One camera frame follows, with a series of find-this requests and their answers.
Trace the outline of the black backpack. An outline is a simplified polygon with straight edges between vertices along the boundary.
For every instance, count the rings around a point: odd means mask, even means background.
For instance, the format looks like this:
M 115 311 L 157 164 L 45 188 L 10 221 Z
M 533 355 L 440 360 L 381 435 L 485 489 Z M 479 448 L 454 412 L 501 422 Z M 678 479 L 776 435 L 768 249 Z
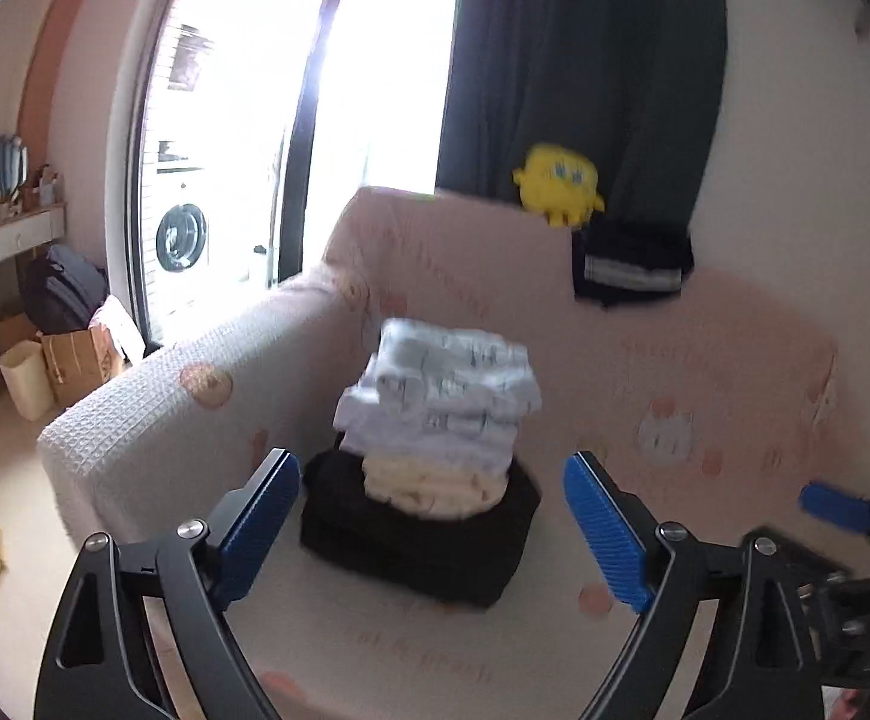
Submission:
M 23 309 L 43 335 L 85 330 L 110 296 L 108 278 L 87 257 L 51 244 L 23 272 Z

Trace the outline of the beige waste bin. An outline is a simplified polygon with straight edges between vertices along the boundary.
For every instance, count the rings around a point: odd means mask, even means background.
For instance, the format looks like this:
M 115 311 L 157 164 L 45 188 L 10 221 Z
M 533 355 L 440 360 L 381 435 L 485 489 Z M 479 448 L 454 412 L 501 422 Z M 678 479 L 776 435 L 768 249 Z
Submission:
M 0 372 L 23 419 L 37 422 L 53 410 L 56 399 L 39 341 L 23 340 L 8 348 L 0 355 Z

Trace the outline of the window with dark frame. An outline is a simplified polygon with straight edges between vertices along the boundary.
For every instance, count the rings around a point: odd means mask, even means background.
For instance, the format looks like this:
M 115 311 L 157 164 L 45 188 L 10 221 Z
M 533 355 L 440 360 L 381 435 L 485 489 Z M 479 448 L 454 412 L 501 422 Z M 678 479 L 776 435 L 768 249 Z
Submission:
M 160 0 L 127 174 L 134 316 L 161 348 L 318 262 L 367 185 L 435 185 L 456 0 Z M 199 206 L 207 245 L 161 268 L 161 216 Z

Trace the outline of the yellow chick plush toy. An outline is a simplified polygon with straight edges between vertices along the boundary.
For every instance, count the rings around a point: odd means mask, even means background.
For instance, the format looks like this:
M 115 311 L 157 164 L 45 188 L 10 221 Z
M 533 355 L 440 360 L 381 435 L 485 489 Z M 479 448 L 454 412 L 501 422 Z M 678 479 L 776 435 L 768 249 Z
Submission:
M 563 146 L 531 146 L 511 179 L 524 210 L 542 216 L 549 226 L 578 229 L 606 211 L 596 166 Z

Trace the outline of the navy garment with white stripes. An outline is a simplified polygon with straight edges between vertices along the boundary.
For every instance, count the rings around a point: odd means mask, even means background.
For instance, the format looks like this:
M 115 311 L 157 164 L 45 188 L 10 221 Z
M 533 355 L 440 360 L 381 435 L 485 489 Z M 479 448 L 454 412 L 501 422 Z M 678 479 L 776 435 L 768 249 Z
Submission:
M 691 234 L 679 226 L 598 216 L 572 234 L 575 299 L 604 309 L 677 298 L 694 268 Z

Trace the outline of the light blue cartoon print shorts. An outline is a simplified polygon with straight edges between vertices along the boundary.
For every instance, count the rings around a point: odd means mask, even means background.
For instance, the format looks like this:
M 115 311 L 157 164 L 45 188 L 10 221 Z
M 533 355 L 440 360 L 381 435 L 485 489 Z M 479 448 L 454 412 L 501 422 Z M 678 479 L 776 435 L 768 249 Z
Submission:
M 503 475 L 542 395 L 528 349 L 495 333 L 409 319 L 383 323 L 332 426 L 362 457 L 417 457 Z

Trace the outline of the dark green curtain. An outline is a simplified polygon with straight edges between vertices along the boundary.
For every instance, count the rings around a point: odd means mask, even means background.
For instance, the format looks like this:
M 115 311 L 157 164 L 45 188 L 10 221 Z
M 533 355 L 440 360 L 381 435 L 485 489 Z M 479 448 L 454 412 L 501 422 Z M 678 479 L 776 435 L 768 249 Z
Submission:
M 727 48 L 726 0 L 458 0 L 435 184 L 516 202 L 549 143 L 595 165 L 609 216 L 687 226 Z

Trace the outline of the cream folded garment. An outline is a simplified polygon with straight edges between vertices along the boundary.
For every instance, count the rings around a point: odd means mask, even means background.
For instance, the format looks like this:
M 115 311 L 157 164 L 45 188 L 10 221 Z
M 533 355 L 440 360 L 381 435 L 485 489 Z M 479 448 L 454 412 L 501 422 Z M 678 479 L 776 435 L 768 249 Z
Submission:
M 403 514 L 427 520 L 464 520 L 494 509 L 505 496 L 508 472 L 415 457 L 365 457 L 365 494 Z

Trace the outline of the pink white Hello Kitty blanket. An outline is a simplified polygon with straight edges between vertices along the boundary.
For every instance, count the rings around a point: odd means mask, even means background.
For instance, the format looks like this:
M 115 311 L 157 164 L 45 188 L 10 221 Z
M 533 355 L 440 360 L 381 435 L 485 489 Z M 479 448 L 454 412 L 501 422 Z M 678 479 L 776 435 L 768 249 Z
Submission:
M 733 543 L 765 523 L 870 567 L 858 536 L 796 504 L 844 468 L 853 422 L 835 341 L 714 271 L 652 307 L 581 304 L 568 249 L 567 232 L 506 206 L 365 188 L 321 259 L 268 302 L 170 344 L 44 429 L 65 528 L 140 541 L 209 512 L 275 447 L 313 457 L 382 323 L 410 317 L 526 346 L 542 406 L 517 454 L 541 507 L 483 613 L 328 566 L 287 525 L 230 622 L 289 717 L 577 717 L 634 622 L 563 499 L 578 450 L 700 538 Z

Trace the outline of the brown paper bag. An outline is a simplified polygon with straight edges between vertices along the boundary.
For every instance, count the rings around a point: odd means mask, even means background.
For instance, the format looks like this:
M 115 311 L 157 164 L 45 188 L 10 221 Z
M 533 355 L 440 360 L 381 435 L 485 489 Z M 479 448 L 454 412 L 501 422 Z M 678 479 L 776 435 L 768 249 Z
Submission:
M 88 327 L 41 337 L 44 362 L 54 397 L 64 408 L 87 397 L 124 371 L 124 359 L 108 328 Z

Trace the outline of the black garment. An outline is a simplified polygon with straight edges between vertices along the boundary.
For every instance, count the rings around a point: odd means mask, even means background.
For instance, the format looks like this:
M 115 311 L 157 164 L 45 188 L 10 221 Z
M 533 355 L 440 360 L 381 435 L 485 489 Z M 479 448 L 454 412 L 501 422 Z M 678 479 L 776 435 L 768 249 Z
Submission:
M 499 504 L 463 520 L 427 520 L 367 496 L 362 459 L 332 447 L 303 470 L 300 543 L 346 571 L 450 605 L 490 608 L 517 573 L 541 493 L 513 461 Z

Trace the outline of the washing machine outside window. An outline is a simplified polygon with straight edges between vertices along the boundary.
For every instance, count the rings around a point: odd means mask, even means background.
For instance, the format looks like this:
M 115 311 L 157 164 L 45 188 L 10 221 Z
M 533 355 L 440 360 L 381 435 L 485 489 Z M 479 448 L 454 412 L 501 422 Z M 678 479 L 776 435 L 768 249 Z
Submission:
M 155 234 L 158 263 L 168 273 L 190 270 L 207 245 L 207 221 L 199 206 L 183 203 L 161 216 Z

